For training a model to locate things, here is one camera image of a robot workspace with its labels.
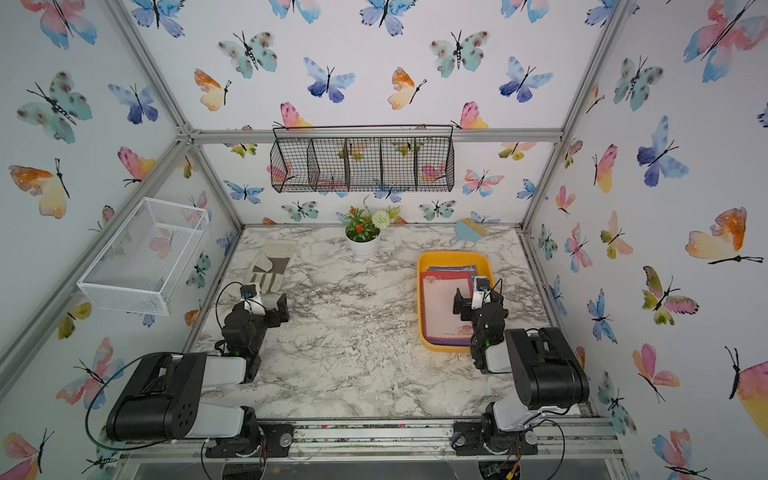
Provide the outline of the red pink stationery paper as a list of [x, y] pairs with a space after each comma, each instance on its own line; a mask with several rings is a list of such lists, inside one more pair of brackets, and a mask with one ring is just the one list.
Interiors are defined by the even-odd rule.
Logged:
[[423, 339], [437, 346], [468, 347], [473, 335], [470, 321], [453, 314], [453, 298], [459, 288], [471, 295], [471, 275], [462, 272], [421, 272], [420, 326]]

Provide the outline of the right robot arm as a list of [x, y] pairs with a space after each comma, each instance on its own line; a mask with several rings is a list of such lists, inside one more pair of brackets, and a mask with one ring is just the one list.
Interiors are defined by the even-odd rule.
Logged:
[[562, 331], [506, 326], [509, 311], [495, 291], [456, 293], [453, 312], [473, 328], [470, 355], [484, 374], [510, 374], [513, 391], [491, 402], [478, 421], [453, 424], [459, 456], [535, 455], [535, 424], [564, 415], [589, 398], [589, 382]]

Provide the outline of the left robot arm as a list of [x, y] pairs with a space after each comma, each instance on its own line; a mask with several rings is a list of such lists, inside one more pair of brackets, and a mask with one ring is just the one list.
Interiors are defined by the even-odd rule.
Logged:
[[266, 333], [290, 319], [287, 296], [244, 298], [225, 317], [218, 353], [151, 353], [142, 358], [110, 411], [106, 437], [115, 442], [208, 440], [209, 458], [268, 455], [269, 439], [254, 409], [204, 401], [205, 392], [252, 382]]

